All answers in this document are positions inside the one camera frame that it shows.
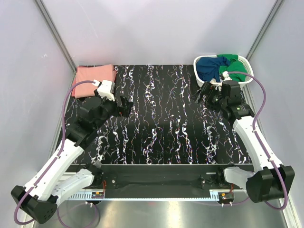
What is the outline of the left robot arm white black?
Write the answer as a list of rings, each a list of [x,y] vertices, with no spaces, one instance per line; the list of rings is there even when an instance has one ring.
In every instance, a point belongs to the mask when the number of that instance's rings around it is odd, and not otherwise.
[[[78,117],[63,131],[63,139],[56,152],[25,186],[16,185],[11,195],[17,204],[14,220],[21,209],[40,224],[46,223],[58,206],[84,187],[98,188],[103,181],[99,164],[89,164],[74,176],[58,183],[71,163],[97,137],[98,130],[112,116],[128,117],[133,103],[121,97],[122,106],[115,100],[94,96],[84,100]]]

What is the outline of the green t shirt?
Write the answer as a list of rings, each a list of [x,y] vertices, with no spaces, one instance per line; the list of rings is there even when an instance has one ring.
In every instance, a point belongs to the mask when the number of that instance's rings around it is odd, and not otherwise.
[[[224,71],[247,73],[247,70],[245,69],[243,63],[238,60],[238,55],[223,54],[223,55],[217,55],[217,57],[225,57],[230,62],[228,64],[228,66],[219,67],[220,75]],[[231,77],[232,80],[235,80],[238,82],[244,82],[246,80],[246,76],[244,74],[230,74],[229,76]]]

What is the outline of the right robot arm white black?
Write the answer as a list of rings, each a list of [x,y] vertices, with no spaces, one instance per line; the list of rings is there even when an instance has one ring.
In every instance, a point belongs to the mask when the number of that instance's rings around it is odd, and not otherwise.
[[[267,202],[275,199],[288,200],[288,193],[295,177],[291,166],[285,166],[271,150],[261,134],[256,115],[251,107],[242,101],[240,85],[237,81],[222,82],[219,88],[204,82],[193,95],[196,103],[221,113],[232,129],[239,135],[254,167],[245,171],[237,166],[224,168],[218,174],[216,184],[227,188],[234,184],[247,192],[252,202]]]

